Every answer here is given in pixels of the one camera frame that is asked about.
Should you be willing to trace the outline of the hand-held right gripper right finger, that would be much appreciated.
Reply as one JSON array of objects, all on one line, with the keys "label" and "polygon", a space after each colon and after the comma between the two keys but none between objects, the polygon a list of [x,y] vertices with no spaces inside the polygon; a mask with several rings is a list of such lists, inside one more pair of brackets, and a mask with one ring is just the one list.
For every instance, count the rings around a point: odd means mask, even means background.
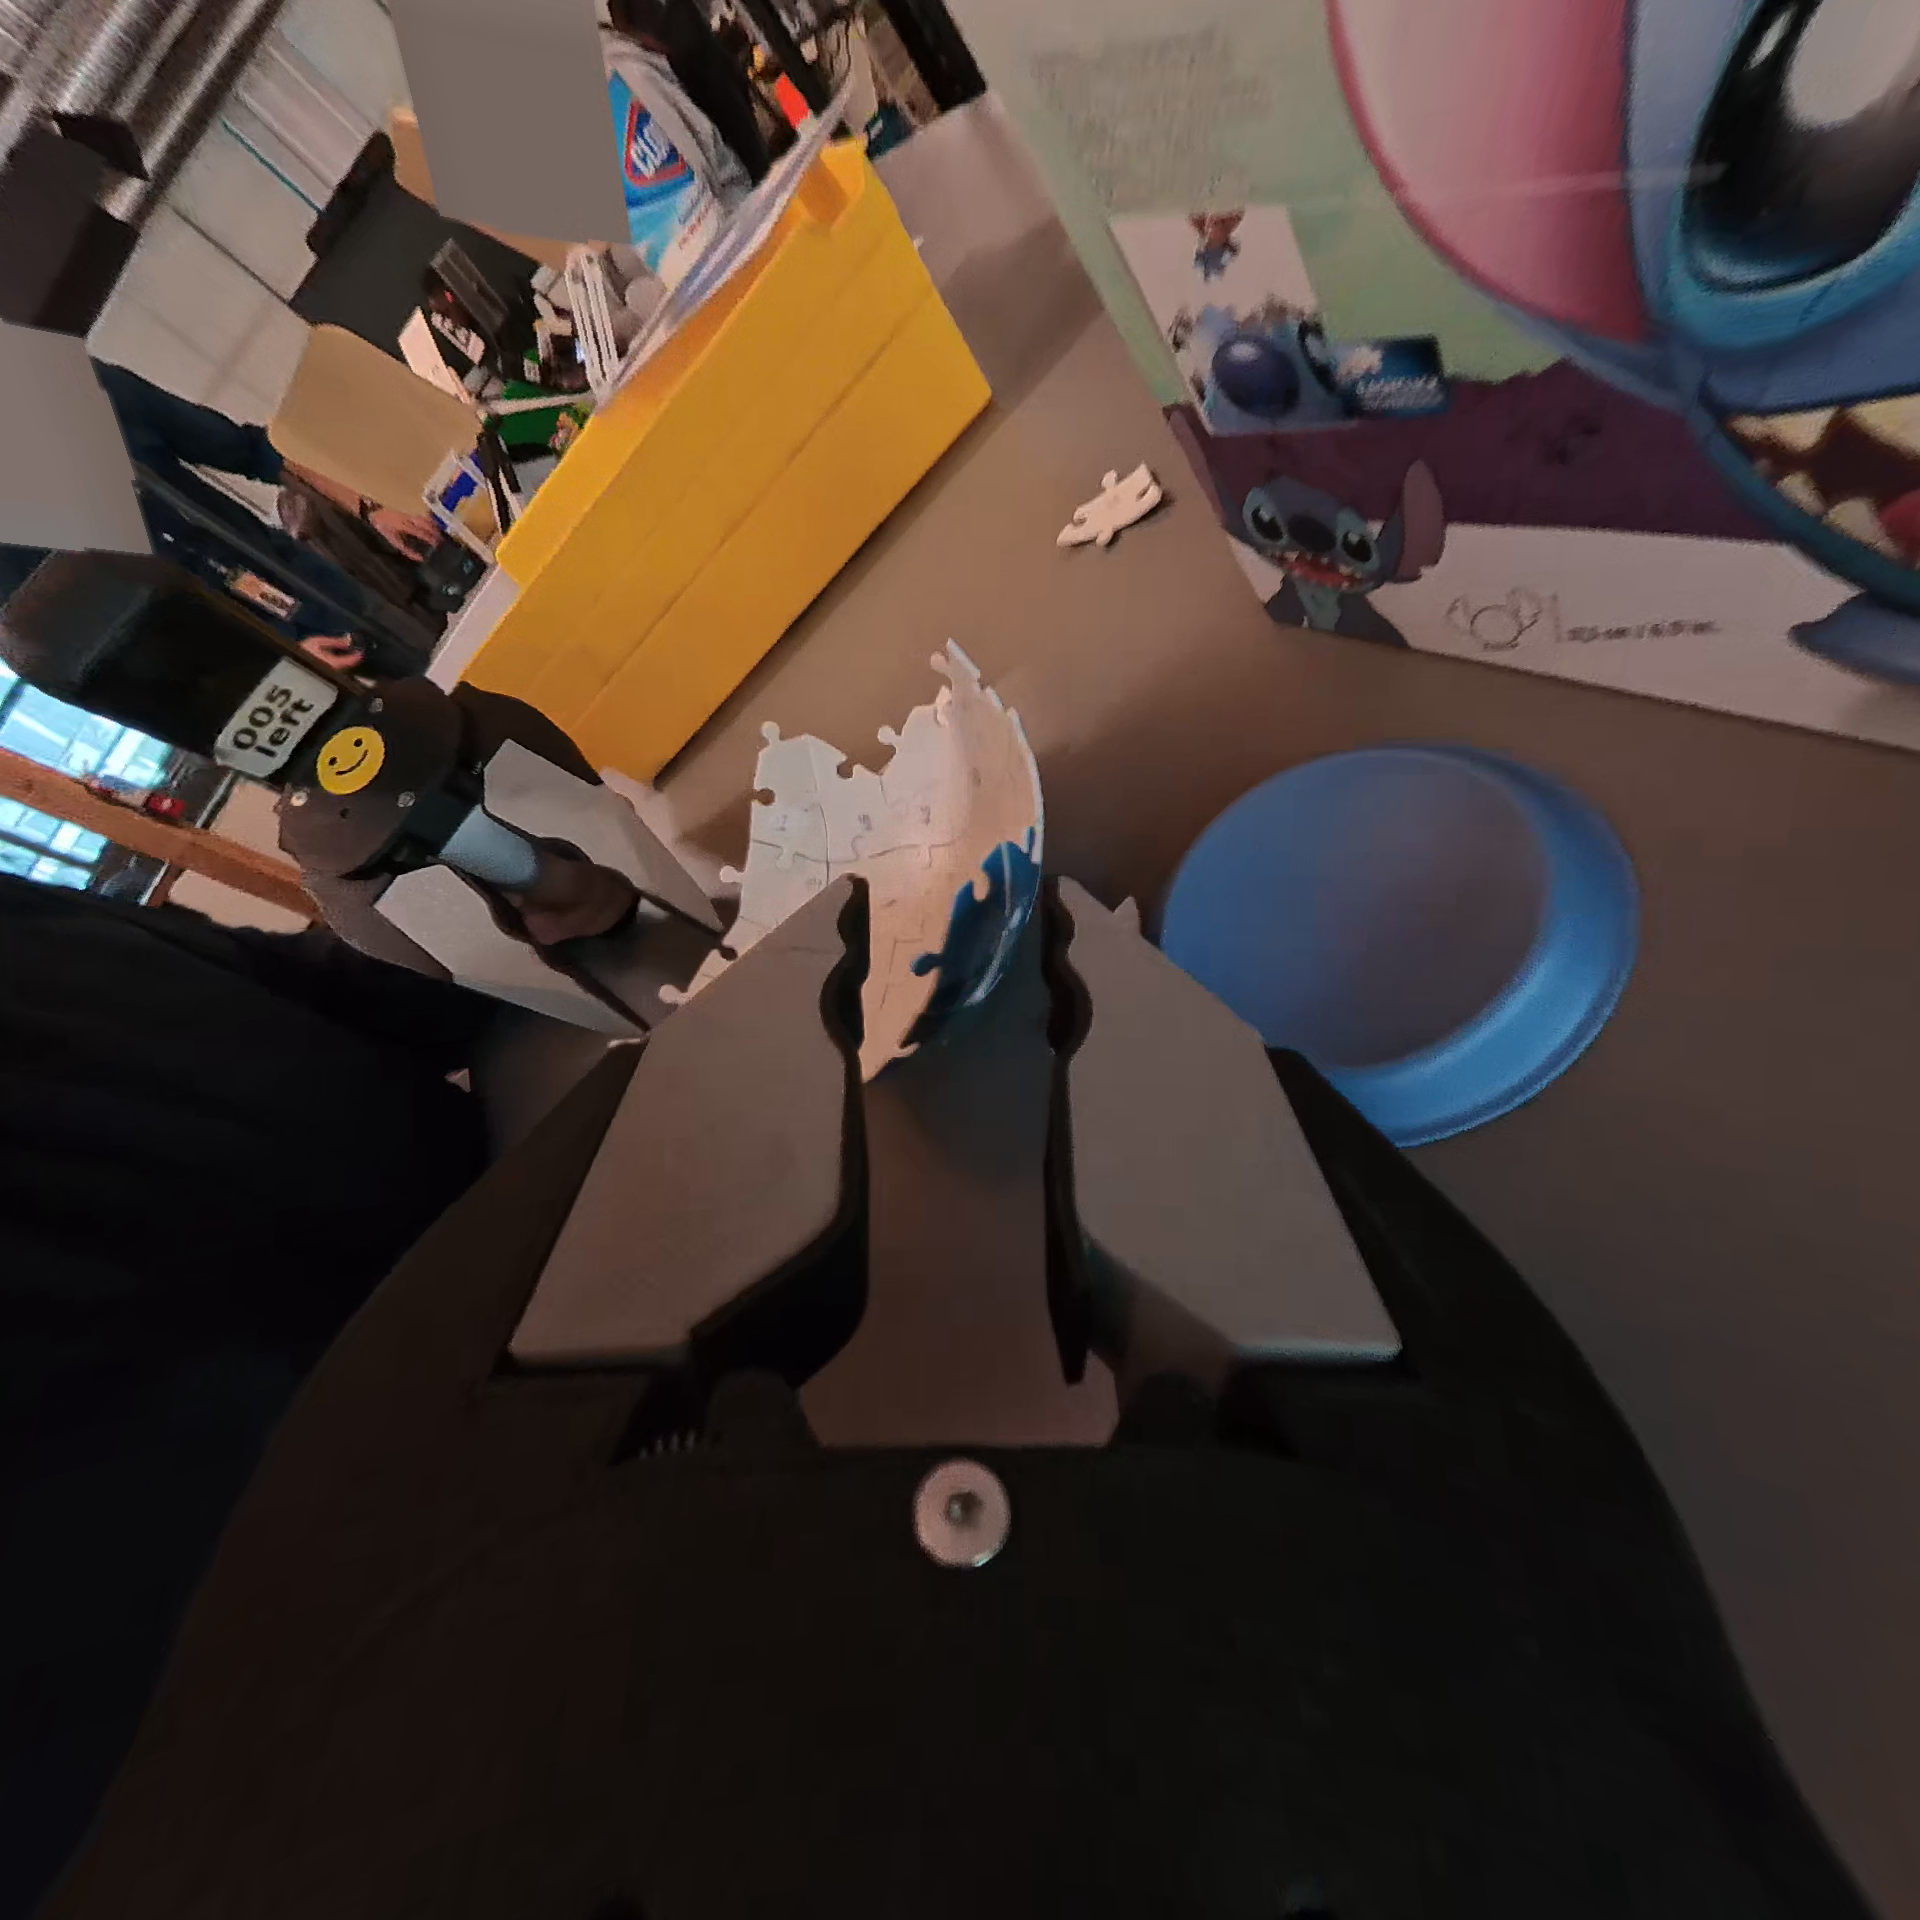
[{"label": "hand-held right gripper right finger", "polygon": [[1068,1381],[1400,1356],[1257,1030],[1070,878],[1042,887],[1044,1276]]}]

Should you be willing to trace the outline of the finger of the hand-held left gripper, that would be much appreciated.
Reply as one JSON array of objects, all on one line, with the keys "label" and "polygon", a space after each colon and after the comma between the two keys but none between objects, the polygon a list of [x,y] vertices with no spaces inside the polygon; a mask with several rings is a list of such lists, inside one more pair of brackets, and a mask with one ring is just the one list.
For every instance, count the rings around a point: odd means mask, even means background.
[{"label": "finger of the hand-held left gripper", "polygon": [[589,980],[504,930],[487,890],[433,864],[390,878],[374,915],[456,988],[607,1039],[636,1039],[645,1022]]},{"label": "finger of the hand-held left gripper", "polygon": [[615,789],[506,740],[439,861],[502,896],[525,932],[615,932],[639,902],[704,932],[705,890]]}]

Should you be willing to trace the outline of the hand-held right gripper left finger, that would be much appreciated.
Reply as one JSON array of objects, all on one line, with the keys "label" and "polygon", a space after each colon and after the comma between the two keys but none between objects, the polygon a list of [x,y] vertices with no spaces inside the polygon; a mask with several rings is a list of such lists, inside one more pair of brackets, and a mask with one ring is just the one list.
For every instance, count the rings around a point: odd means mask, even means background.
[{"label": "hand-held right gripper left finger", "polygon": [[639,1047],[516,1364],[801,1384],[846,1348],[869,1303],[869,935],[866,884],[832,879]]}]

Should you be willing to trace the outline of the partly built white puzzle ball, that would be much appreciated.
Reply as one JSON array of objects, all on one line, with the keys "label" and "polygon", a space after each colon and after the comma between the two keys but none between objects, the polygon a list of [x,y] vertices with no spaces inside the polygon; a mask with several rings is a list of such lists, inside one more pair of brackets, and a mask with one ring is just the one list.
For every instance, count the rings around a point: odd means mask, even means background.
[{"label": "partly built white puzzle ball", "polygon": [[869,899],[858,1069],[873,1080],[985,1002],[1009,967],[1039,896],[1044,802],[1023,726],[970,656],[949,639],[930,661],[942,687],[878,731],[878,771],[832,743],[761,726],[749,845],[735,917],[681,990],[712,984],[830,882]]}]

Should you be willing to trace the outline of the white loose puzzle piece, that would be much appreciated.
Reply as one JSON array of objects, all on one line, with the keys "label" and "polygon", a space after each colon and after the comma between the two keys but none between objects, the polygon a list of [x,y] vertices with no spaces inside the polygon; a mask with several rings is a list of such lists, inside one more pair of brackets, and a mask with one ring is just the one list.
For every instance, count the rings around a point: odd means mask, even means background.
[{"label": "white loose puzzle piece", "polygon": [[1072,508],[1068,522],[1053,536],[1055,548],[1112,547],[1138,523],[1151,518],[1162,504],[1162,487],[1144,462],[1101,474],[1093,495]]}]

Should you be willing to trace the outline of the printed cardboard puzzle box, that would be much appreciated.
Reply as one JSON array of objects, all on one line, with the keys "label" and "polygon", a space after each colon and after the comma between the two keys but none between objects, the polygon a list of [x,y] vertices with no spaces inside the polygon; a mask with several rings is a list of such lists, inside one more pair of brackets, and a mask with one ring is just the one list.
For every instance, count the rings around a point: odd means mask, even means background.
[{"label": "printed cardboard puzzle box", "polygon": [[1015,22],[1270,616],[1914,750],[1912,2]]}]

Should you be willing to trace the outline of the blue round plastic dish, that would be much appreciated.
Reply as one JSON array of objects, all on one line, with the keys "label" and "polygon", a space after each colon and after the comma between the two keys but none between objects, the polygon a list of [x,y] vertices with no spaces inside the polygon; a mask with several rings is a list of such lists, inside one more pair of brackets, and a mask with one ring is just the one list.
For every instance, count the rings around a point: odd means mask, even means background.
[{"label": "blue round plastic dish", "polygon": [[1159,912],[1166,958],[1386,1140],[1529,1103],[1594,1043],[1640,943],[1618,832],[1494,751],[1303,762],[1220,812]]}]

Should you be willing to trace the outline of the yellow plastic bin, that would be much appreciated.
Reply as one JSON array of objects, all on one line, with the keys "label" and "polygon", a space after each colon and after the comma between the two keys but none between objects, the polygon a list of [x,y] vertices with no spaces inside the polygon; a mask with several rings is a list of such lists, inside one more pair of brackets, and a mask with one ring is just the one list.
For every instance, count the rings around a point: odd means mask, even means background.
[{"label": "yellow plastic bin", "polygon": [[992,403],[854,142],[599,407],[495,550],[440,684],[656,776]]}]

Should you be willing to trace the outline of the blue white wipes pack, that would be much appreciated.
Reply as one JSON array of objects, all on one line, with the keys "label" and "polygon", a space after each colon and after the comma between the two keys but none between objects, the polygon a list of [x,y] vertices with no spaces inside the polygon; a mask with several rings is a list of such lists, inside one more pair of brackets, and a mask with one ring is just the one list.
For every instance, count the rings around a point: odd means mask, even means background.
[{"label": "blue white wipes pack", "polygon": [[630,247],[674,290],[749,197],[751,171],[665,52],[613,26],[599,37]]}]

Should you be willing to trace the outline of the wooden rail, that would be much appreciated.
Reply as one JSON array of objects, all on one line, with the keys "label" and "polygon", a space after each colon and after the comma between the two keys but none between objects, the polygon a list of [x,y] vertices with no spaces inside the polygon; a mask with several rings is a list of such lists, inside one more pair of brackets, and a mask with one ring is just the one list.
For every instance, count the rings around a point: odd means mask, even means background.
[{"label": "wooden rail", "polygon": [[105,842],[167,871],[191,874],[297,917],[319,919],[319,908],[303,890],[297,867],[279,855],[234,844],[191,822],[161,819],[138,804],[109,799],[85,780],[1,750],[1,797],[26,810],[95,832]]}]

